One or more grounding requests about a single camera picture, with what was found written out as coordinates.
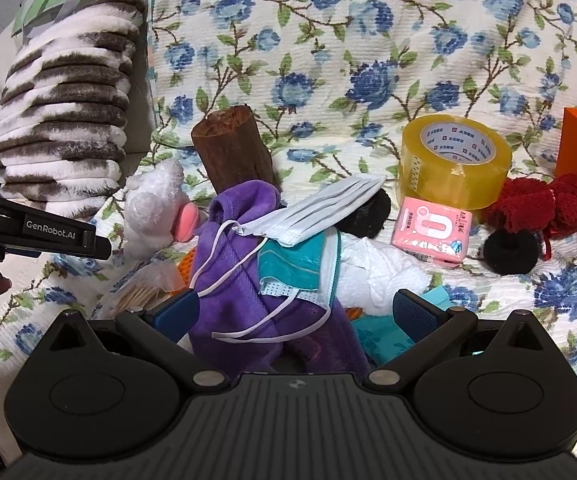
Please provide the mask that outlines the red scrunchie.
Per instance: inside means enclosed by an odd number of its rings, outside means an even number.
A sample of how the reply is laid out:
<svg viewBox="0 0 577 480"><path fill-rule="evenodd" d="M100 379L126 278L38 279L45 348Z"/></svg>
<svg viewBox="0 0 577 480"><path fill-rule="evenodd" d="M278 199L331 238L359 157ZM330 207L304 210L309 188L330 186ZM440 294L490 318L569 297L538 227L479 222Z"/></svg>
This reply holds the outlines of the red scrunchie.
<svg viewBox="0 0 577 480"><path fill-rule="evenodd" d="M562 238L577 232L577 176L563 174L550 183L507 179L497 200L483 211L496 229L543 232Z"/></svg>

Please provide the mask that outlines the orange honeycomb silicone mat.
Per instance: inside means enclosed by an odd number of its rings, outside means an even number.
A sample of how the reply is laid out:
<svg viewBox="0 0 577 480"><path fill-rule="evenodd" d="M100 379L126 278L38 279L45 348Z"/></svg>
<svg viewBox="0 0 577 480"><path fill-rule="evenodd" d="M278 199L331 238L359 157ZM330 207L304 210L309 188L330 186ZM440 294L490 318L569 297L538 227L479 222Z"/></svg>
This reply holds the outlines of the orange honeycomb silicone mat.
<svg viewBox="0 0 577 480"><path fill-rule="evenodd" d="M177 294L188 289L191 284L194 252L188 252L179 262L170 260L169 269L169 292Z"/></svg>

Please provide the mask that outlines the white cloth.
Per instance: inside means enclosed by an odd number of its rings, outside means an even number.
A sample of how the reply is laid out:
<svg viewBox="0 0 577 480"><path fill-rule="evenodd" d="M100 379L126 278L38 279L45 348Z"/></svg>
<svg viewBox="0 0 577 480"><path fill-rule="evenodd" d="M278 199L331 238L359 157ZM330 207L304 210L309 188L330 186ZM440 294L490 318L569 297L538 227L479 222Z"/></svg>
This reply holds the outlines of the white cloth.
<svg viewBox="0 0 577 480"><path fill-rule="evenodd" d="M341 233L340 247L336 298L344 308L389 316L400 289L420 294L430 284L421 263L395 246Z"/></svg>

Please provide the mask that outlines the white plush toy pink snout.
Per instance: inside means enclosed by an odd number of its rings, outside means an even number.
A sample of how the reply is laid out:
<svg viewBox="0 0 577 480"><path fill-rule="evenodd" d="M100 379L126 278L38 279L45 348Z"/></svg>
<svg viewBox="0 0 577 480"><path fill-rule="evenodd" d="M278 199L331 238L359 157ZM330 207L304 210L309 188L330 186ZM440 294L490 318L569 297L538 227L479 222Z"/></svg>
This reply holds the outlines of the white plush toy pink snout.
<svg viewBox="0 0 577 480"><path fill-rule="evenodd" d="M200 225L200 210L183 191L185 174L175 158L128 177L125 187L124 253L145 260L173 242L188 242Z"/></svg>

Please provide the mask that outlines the blue surgical face mask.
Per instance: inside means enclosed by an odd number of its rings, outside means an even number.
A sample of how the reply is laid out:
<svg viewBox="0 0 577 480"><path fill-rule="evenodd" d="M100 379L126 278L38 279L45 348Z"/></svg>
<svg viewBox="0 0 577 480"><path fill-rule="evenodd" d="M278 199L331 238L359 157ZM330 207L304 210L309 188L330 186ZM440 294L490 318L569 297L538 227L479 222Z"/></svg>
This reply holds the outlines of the blue surgical face mask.
<svg viewBox="0 0 577 480"><path fill-rule="evenodd" d="M244 240L246 237L257 237L259 242L248 254L239 258L224 271L210 286L197 292L200 298L211 295L232 274L253 256L258 258L261 249L269 240L275 240L283 247L293 247L308 238L321 233L328 228L335 228L335 224L343 220L356 211L360 206L370 200L383 186L383 177L372 176L372 174L357 174L346 177L333 184L325 186L317 193L299 200L299 202L285 208L278 208L268 212L255 220L241 223L236 220L226 220L220 223L211 251L205 262L193 275L192 284L195 284L200 275L208 268L209 263L215 259L218 243L225 240L229 234L233 234L237 240ZM211 337L229 344L278 344L279 342L291 341L305 337L324 325L331 316L330 308L321 308L323 314L317 321L305 326L297 332L281 334L274 337L253 337L253 333L264 325L275 321L281 312L290 307L295 301L305 301L297 299L295 295L281 297L283 301L264 318L257 323L250 325L238 332L217 332L211 333Z"/></svg>

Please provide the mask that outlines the brown white striped fluffy pillow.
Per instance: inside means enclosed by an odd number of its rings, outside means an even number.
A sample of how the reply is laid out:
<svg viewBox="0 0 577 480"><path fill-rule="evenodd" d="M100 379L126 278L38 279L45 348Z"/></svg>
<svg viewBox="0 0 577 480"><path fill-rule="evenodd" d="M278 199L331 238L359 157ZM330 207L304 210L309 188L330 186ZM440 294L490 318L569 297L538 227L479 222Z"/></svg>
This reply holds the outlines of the brown white striped fluffy pillow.
<svg viewBox="0 0 577 480"><path fill-rule="evenodd" d="M89 0L29 40L0 99L0 194L89 219L120 188L147 0Z"/></svg>

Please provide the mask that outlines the purple fleece cloth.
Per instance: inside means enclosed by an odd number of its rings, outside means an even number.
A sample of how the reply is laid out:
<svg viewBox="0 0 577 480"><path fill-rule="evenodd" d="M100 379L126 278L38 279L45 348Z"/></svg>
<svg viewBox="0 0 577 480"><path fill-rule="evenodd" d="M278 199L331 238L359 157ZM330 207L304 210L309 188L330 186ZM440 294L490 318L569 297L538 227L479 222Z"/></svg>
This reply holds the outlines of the purple fleece cloth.
<svg viewBox="0 0 577 480"><path fill-rule="evenodd" d="M255 220L270 211L285 208L274 185L251 180L228 188L210 203L207 221L198 228L198 243L192 267L192 278L211 251L220 223L236 220L241 223ZM244 257L259 242L257 237L237 240L229 234L218 243L215 259L200 275L195 292L210 286L219 276ZM253 256L211 295L200 298L200 317L190 331L195 356L209 362L231 378L244 372L270 372L278 364L282 352L287 351L290 363L297 372L353 373L363 377L369 362L360 346L346 312L335 297L331 316L315 332L278 344L229 344L211 337L211 333L238 332L257 323L274 310L283 299L261 295L258 258ZM259 328L253 337L274 337L301 330L317 321L323 310L307 301L295 301L280 313L275 321Z"/></svg>

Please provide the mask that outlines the black scrunchie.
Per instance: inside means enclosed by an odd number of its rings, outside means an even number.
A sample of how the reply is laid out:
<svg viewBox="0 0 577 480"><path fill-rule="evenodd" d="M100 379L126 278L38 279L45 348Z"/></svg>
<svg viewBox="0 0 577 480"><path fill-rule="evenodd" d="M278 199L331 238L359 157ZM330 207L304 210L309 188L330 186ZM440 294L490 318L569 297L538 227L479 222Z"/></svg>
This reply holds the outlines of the black scrunchie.
<svg viewBox="0 0 577 480"><path fill-rule="evenodd" d="M381 232L391 211L391 200L382 188L352 214L338 221L340 232L355 237L375 238Z"/></svg>
<svg viewBox="0 0 577 480"><path fill-rule="evenodd" d="M483 244L483 260L501 275L528 274L540 257L541 247L535 236L527 231L509 232L499 229Z"/></svg>

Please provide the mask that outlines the teal wet wipes pack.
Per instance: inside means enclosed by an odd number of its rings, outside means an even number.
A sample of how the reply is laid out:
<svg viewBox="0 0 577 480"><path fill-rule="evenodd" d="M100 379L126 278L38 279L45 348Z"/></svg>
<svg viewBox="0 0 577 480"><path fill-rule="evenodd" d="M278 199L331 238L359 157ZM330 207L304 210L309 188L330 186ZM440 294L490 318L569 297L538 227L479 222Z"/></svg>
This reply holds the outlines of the teal wet wipes pack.
<svg viewBox="0 0 577 480"><path fill-rule="evenodd" d="M362 314L351 325L372 365L381 366L414 346L414 341L390 316Z"/></svg>

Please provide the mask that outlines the brown ribbed cup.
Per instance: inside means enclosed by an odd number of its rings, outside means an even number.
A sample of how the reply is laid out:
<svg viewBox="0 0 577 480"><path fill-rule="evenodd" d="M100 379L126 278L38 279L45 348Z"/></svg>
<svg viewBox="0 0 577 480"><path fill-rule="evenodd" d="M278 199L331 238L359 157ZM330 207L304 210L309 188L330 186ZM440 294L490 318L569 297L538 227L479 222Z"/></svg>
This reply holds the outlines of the brown ribbed cup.
<svg viewBox="0 0 577 480"><path fill-rule="evenodd" d="M208 114L194 126L191 139L217 194L251 180L280 188L271 154L249 106Z"/></svg>

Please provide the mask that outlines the pink tissue packet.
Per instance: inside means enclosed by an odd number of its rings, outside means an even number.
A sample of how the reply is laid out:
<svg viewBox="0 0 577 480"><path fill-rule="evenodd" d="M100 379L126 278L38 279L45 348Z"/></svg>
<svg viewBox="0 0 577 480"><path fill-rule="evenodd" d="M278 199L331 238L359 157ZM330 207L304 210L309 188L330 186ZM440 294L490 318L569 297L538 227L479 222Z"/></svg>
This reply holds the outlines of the pink tissue packet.
<svg viewBox="0 0 577 480"><path fill-rule="evenodd" d="M453 266L467 254L472 221L469 211L406 197L391 244L422 260Z"/></svg>

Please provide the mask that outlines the floral blue sofa cover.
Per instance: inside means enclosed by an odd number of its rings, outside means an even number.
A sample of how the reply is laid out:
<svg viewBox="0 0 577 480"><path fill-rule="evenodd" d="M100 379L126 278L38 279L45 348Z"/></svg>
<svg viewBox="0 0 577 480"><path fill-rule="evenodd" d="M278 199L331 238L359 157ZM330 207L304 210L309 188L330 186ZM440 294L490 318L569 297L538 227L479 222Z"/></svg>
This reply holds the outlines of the floral blue sofa cover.
<svg viewBox="0 0 577 480"><path fill-rule="evenodd" d="M511 177L550 180L565 107L577 107L577 0L154 0L147 77L156 126L139 169L176 158L184 191L216 192L191 129L247 103L287 200L348 174L397 191L401 132L433 112L482 122L513 151ZM530 278L497 278L475 258L429 268L457 304L499 318L535 309L577 373L577 234ZM58 312L94 308L135 263L53 257L0 309L0 404Z"/></svg>

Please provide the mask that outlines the clear yellow tape roll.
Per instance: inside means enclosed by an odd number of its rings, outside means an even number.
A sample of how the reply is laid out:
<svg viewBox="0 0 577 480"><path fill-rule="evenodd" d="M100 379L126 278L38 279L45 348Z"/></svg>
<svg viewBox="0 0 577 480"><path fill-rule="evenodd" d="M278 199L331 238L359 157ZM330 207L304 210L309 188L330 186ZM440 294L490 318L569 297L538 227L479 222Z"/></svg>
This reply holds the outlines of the clear yellow tape roll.
<svg viewBox="0 0 577 480"><path fill-rule="evenodd" d="M480 122L447 114L418 117L402 131L399 195L482 210L499 197L512 158L502 136Z"/></svg>

